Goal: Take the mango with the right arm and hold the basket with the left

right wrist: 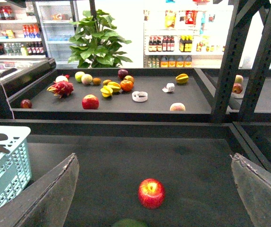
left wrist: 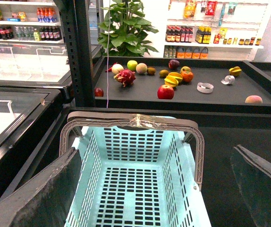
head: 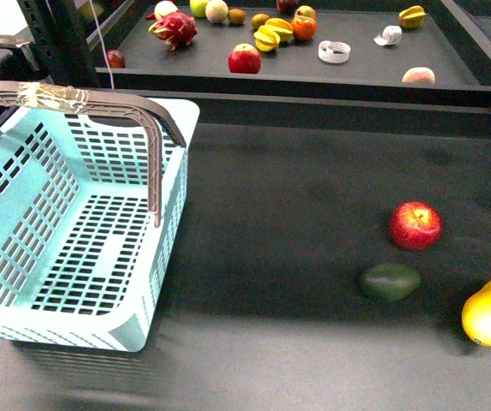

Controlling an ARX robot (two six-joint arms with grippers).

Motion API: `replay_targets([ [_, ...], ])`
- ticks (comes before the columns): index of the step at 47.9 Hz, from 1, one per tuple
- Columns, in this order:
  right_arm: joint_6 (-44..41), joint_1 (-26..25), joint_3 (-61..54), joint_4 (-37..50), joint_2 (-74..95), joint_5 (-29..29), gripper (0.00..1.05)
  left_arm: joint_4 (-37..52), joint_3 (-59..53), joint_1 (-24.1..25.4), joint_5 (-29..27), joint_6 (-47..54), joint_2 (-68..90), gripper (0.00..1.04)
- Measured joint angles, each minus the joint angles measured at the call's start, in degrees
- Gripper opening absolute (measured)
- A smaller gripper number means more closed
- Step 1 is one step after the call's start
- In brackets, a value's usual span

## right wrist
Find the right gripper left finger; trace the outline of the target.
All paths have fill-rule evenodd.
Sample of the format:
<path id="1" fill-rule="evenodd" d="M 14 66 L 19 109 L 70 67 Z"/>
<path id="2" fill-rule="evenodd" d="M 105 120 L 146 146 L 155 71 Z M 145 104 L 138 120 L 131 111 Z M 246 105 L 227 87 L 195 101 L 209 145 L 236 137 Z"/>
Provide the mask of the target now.
<path id="1" fill-rule="evenodd" d="M 79 162 L 72 153 L 0 208 L 0 227 L 62 227 L 78 174 Z"/>

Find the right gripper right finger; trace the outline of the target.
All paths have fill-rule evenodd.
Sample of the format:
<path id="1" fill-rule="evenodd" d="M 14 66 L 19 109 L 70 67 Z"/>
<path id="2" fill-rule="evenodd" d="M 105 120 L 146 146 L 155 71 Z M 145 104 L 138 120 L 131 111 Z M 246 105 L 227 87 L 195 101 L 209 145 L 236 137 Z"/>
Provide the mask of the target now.
<path id="1" fill-rule="evenodd" d="M 271 173 L 239 153 L 231 169 L 241 201 L 255 227 L 271 227 Z"/>

